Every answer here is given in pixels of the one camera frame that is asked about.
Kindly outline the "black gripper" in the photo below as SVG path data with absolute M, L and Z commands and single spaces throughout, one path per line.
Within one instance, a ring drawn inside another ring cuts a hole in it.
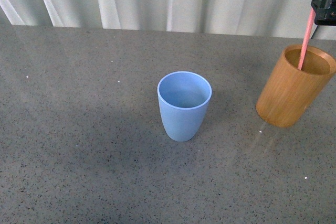
M 335 25 L 335 0 L 312 0 L 316 25 Z

